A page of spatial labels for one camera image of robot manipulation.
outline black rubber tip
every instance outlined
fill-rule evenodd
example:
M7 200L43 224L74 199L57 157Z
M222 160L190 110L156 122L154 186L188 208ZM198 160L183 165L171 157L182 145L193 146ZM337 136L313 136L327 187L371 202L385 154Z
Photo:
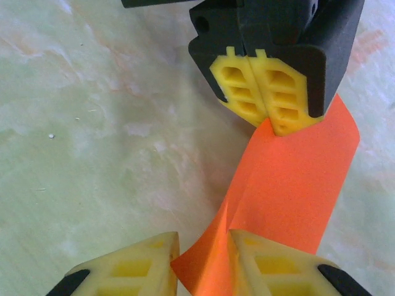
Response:
M82 269L65 276L46 296L71 296L89 273L90 270Z
M124 8L151 6L151 5L161 5L170 4L178 2L189 2L194 0L122 0L122 5Z
M341 296L372 296L344 270L325 264L319 265L318 270Z

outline orange paper strip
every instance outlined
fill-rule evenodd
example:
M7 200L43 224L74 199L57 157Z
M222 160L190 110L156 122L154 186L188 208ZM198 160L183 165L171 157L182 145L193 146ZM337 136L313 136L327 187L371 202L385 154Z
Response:
M339 96L323 122L287 137L265 121L252 136L220 211L172 266L193 295L230 296L227 231L244 229L315 253L359 143Z

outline screw hole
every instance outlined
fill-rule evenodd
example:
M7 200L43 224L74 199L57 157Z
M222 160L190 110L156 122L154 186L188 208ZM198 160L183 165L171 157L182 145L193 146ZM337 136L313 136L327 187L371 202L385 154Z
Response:
M204 17L198 17L195 20L196 29L200 33L207 33L210 30L209 21Z

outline yellow clamp jaw pad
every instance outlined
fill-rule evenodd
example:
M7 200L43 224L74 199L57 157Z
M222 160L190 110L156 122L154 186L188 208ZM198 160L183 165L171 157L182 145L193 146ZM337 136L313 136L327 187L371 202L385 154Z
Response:
M233 47L219 55L210 70L235 114L254 126L267 117L277 136L312 126L323 117L309 116L307 78L280 59L269 58L263 49L257 57L235 56Z
M334 263L243 230L228 249L233 296L372 296Z
M179 254L178 233L159 234L74 267L47 296L175 296Z

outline table surface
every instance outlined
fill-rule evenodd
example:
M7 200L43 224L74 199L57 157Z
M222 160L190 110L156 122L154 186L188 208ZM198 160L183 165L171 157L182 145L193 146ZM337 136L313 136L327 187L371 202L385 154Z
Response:
M208 226L254 129L188 55L194 5L0 1L0 296ZM374 295L395 295L394 15L365 2L339 88L361 142L319 250Z

